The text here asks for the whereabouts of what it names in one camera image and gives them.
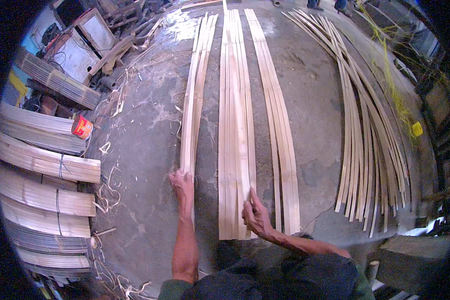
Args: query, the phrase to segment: yellow object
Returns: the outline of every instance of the yellow object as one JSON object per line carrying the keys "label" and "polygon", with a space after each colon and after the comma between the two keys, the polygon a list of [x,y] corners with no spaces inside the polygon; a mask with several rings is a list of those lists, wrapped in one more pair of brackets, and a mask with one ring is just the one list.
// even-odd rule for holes
{"label": "yellow object", "polygon": [[20,100],[25,97],[25,95],[28,93],[28,88],[24,85],[24,83],[20,80],[20,78],[17,77],[14,71],[10,71],[10,74],[8,74],[8,80],[10,83],[15,87],[18,91],[18,99],[17,103],[15,104],[16,107],[18,107],[18,104],[20,103]]}
{"label": "yellow object", "polygon": [[412,132],[414,136],[422,135],[423,134],[422,124],[420,124],[420,122],[413,124]]}

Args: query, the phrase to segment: concrete floor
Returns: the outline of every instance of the concrete floor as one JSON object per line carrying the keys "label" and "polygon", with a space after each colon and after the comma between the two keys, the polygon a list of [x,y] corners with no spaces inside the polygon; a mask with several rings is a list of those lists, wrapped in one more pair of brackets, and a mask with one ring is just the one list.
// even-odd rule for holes
{"label": "concrete floor", "polygon": [[[377,50],[351,20],[337,15],[332,0],[321,2],[324,12],[340,30],[348,31],[354,45],[372,55]],[[306,10],[306,1],[284,2],[288,11],[294,7]],[[401,209],[396,218],[389,220],[387,233],[378,233],[373,239],[368,231],[362,231],[363,223],[349,223],[333,210],[340,179],[343,144],[343,98],[340,75],[335,60],[298,26],[281,14],[281,9],[269,1],[247,0],[240,4],[228,4],[229,9],[239,9],[246,58],[250,72],[250,88],[255,127],[257,161],[257,192],[271,214],[275,213],[273,201],[272,160],[270,135],[264,92],[253,47],[250,28],[243,12],[253,8],[264,34],[282,87],[288,111],[298,173],[300,198],[300,221],[304,231],[315,239],[348,248],[355,259],[364,263],[365,252],[371,244],[396,232],[413,228],[418,214],[415,204]],[[161,284],[171,278],[171,257],[177,226],[177,204],[168,182],[168,173],[180,162],[180,140],[176,136],[182,115],[175,105],[182,108],[184,91],[190,66],[193,44],[193,28],[205,12],[219,14],[211,45],[208,69],[203,93],[203,109],[198,136],[196,163],[195,229],[200,252],[200,270],[212,273],[216,270],[218,241],[218,99],[219,64],[222,40],[223,9],[221,5],[168,14],[168,28],[156,34],[153,49],[136,65],[143,81],[135,75],[130,78],[128,93],[122,113],[110,119],[101,129],[93,132],[88,156],[102,160],[103,174],[110,178],[110,186],[120,191],[121,201],[108,213],[98,211],[92,229],[117,230],[101,236],[105,264],[117,274],[127,277],[135,286],[151,281],[150,296],[158,296]],[[307,13],[317,14],[315,10]],[[370,75],[366,62],[347,44],[351,55],[360,67]],[[125,64],[135,54],[126,57]],[[401,74],[396,81],[403,93],[410,94],[407,105],[416,110],[418,98],[413,87]],[[393,115],[380,87],[374,81],[376,91],[395,124]],[[423,184],[421,178],[431,178],[431,147],[426,136],[416,147],[410,147],[405,137],[403,152],[407,155],[412,182],[412,202],[432,192],[432,180]],[[102,155],[98,148],[111,143],[108,154]],[[421,173],[426,169],[426,176]],[[238,244],[266,247],[260,240]],[[366,251],[360,245],[366,244]]]}

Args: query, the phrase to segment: dark green shirt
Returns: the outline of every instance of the dark green shirt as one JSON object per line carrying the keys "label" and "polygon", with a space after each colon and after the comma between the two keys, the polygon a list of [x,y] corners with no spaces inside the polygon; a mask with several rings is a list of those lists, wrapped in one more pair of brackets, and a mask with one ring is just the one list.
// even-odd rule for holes
{"label": "dark green shirt", "polygon": [[[365,274],[361,271],[359,264],[355,264],[358,271],[358,280],[355,283],[351,300],[375,300],[372,287],[367,281]],[[158,300],[179,300],[183,292],[193,285],[185,280],[170,279],[162,284]]]}

